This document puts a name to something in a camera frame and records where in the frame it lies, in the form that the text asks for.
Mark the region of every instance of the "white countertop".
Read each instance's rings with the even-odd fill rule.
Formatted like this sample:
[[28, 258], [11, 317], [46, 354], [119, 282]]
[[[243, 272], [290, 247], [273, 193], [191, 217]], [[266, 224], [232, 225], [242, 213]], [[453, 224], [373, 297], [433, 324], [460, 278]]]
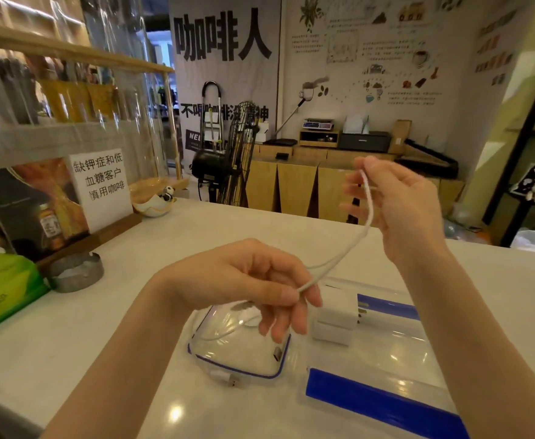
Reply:
[[[0, 324], [0, 407], [43, 428], [108, 341], [141, 287], [169, 263], [255, 237], [314, 265], [346, 246], [361, 228], [179, 199], [169, 215], [147, 219], [96, 250], [105, 267], [105, 276], [97, 284], [72, 294], [49, 293]], [[466, 242], [450, 241], [449, 246], [535, 371], [535, 254]], [[406, 289], [385, 258], [376, 229], [332, 275]], [[302, 400], [292, 378], [273, 387], [244, 389], [210, 380], [186, 352], [187, 331], [172, 356], [140, 438], [271, 438], [282, 434], [349, 438], [362, 437], [364, 431], [367, 437], [393, 437], [394, 432], [384, 433], [376, 421], [311, 406]]]

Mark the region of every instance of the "bottle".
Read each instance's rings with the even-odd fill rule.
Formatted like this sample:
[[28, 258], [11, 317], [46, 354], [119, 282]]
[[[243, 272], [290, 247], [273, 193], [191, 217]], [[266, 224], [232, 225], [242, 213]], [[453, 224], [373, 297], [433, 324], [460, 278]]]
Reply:
[[40, 213], [38, 214], [38, 220], [44, 234], [50, 241], [50, 247], [52, 250], [57, 251], [65, 245], [65, 238], [62, 235], [62, 229], [56, 213], [47, 203], [40, 205]]

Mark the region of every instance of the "white cable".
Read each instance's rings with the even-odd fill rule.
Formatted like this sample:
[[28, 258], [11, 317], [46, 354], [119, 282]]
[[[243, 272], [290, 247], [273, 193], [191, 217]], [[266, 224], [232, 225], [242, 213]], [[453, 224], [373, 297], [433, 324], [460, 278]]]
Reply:
[[[301, 293], [304, 290], [307, 290], [311, 286], [314, 286], [317, 284], [320, 280], [322, 280], [331, 270], [339, 264], [339, 262], [344, 259], [349, 252], [363, 239], [366, 238], [367, 234], [369, 233], [369, 229], [371, 228], [371, 225], [374, 221], [374, 200], [371, 196], [371, 188], [369, 186], [369, 180], [367, 180], [367, 176], [365, 175], [365, 172], [363, 170], [359, 171], [361, 173], [361, 177], [363, 178], [363, 189], [365, 190], [365, 196], [367, 198], [367, 221], [365, 222], [365, 226], [363, 228], [363, 231], [355, 238], [354, 241], [352, 241], [343, 251], [341, 251], [339, 254], [334, 256], [333, 258], [330, 258], [326, 262], [322, 263], [321, 265], [311, 266], [308, 267], [308, 269], [317, 269], [323, 266], [327, 266], [320, 274], [317, 274], [316, 277], [314, 277], [311, 281], [309, 281], [307, 284], [301, 286], [297, 289], [299, 293]], [[245, 310], [246, 308], [253, 306], [253, 302], [244, 302], [243, 304], [237, 304], [233, 307], [233, 309], [237, 310]], [[193, 322], [192, 322], [192, 328], [194, 328], [194, 317], [193, 316]], [[248, 320], [240, 320], [238, 325], [235, 325], [234, 327], [228, 329], [226, 332], [223, 332], [215, 337], [212, 338], [203, 338], [198, 336], [197, 339], [200, 339], [202, 341], [217, 341], [220, 339], [223, 339], [224, 337], [227, 337], [229, 334], [234, 333], [241, 327], [244, 327], [252, 320], [256, 319], [257, 317], [260, 317], [259, 315], [255, 315]]]

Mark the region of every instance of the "hand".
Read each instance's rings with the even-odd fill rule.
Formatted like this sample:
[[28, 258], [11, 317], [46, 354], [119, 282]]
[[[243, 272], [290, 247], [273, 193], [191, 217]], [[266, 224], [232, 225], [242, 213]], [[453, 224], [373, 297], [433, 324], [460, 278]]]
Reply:
[[312, 277], [300, 259], [254, 239], [205, 251], [169, 265], [152, 278], [187, 311], [249, 300], [261, 311], [259, 332], [281, 343], [292, 326], [307, 331], [307, 302], [322, 306], [318, 286], [297, 288]]
[[[365, 191], [359, 184], [363, 169], [372, 190], [374, 221], [383, 234], [383, 247], [388, 258], [399, 268], [419, 259], [425, 252], [446, 249], [442, 214], [436, 186], [422, 176], [394, 162], [374, 156], [357, 157], [357, 171], [347, 174], [344, 193], [361, 200]], [[351, 215], [366, 218], [369, 210], [351, 204], [341, 204]]]

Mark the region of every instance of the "black fan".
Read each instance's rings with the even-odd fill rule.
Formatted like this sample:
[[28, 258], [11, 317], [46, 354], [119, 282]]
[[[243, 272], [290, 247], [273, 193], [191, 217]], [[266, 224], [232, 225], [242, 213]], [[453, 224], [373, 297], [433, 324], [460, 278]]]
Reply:
[[225, 151], [199, 150], [193, 159], [192, 174], [208, 183], [211, 202], [241, 206], [245, 203], [245, 184], [259, 127], [259, 107], [253, 102], [237, 105], [233, 114]]

